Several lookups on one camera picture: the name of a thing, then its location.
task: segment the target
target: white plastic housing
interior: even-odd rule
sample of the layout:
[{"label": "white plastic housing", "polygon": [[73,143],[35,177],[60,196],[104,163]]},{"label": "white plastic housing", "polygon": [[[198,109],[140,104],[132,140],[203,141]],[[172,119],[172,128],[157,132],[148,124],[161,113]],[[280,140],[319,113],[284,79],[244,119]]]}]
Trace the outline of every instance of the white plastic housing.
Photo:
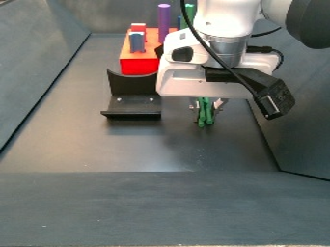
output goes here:
[{"label": "white plastic housing", "polygon": [[197,6],[193,26],[201,33],[223,38],[249,35],[260,0],[198,0]]}]

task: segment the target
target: blue object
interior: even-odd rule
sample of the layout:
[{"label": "blue object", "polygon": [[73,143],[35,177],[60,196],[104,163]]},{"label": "blue object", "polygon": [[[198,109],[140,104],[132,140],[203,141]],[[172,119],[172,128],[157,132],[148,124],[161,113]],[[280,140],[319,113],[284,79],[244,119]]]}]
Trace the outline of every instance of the blue object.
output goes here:
[{"label": "blue object", "polygon": [[129,42],[129,53],[133,53],[134,51],[145,52],[142,32],[129,32],[128,42]]}]

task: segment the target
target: black cable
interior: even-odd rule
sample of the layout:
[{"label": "black cable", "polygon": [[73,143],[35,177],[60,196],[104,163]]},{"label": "black cable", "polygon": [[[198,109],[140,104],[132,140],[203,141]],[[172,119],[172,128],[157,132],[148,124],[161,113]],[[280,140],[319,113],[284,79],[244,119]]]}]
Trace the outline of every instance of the black cable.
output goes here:
[{"label": "black cable", "polygon": [[256,38],[256,37],[260,37],[260,36],[265,36],[265,35],[268,35],[268,34],[276,32],[277,30],[280,30],[280,27],[272,29],[272,30],[268,31],[268,32],[264,32],[264,33],[260,33],[260,34],[251,35],[251,38]]},{"label": "black cable", "polygon": [[245,52],[247,53],[259,53],[259,52],[260,53],[271,53],[271,52],[273,52],[276,54],[276,56],[279,57],[279,61],[276,63],[276,66],[275,66],[273,70],[276,70],[280,67],[281,63],[283,63],[283,54],[281,54],[281,52],[279,50],[273,49],[269,46],[249,46],[248,45],[245,47]]},{"label": "black cable", "polygon": [[248,90],[248,92],[253,95],[253,97],[257,97],[256,92],[253,91],[253,89],[251,88],[251,86],[248,85],[248,83],[244,81],[244,79],[240,77],[240,75],[229,68],[229,66],[224,63],[224,61],[217,57],[216,53],[212,51],[212,49],[208,47],[208,45],[204,43],[200,35],[197,34],[196,29],[193,28],[186,12],[185,12],[185,2],[184,0],[180,0],[180,11],[186,23],[186,26],[196,38],[196,40],[198,41],[198,43],[201,44],[201,47],[204,48],[204,50],[208,52],[208,54],[211,55],[211,57],[213,58],[213,60],[220,64],[220,66],[228,71],[228,73],[237,79],[237,82],[243,85],[243,87]]},{"label": "black cable", "polygon": [[276,50],[276,49],[272,49],[272,52],[277,55],[279,57],[279,61],[277,61],[277,64],[275,66],[275,70],[280,67],[281,63],[283,63],[283,53]]}]

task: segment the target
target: gray wall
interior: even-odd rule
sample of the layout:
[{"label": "gray wall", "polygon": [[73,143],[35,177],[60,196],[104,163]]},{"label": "gray wall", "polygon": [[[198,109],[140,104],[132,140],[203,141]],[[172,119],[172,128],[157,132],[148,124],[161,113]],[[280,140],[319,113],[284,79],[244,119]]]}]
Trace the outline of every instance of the gray wall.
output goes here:
[{"label": "gray wall", "polygon": [[0,150],[88,34],[56,0],[0,6]]},{"label": "gray wall", "polygon": [[[257,30],[269,28],[259,24]],[[291,112],[272,121],[252,107],[277,165],[283,171],[330,179],[330,49],[305,48],[284,30],[251,43],[281,51],[275,77],[296,100]]]},{"label": "gray wall", "polygon": [[177,0],[58,0],[93,33],[124,33],[132,22],[157,26],[157,5],[170,5],[170,25],[176,26]]}]

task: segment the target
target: purple cylinder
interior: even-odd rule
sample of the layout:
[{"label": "purple cylinder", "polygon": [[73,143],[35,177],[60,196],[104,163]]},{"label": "purple cylinder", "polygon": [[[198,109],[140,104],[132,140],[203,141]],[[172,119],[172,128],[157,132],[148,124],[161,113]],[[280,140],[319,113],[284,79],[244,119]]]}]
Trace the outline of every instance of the purple cylinder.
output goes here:
[{"label": "purple cylinder", "polygon": [[158,5],[158,42],[162,43],[169,29],[169,4]]}]

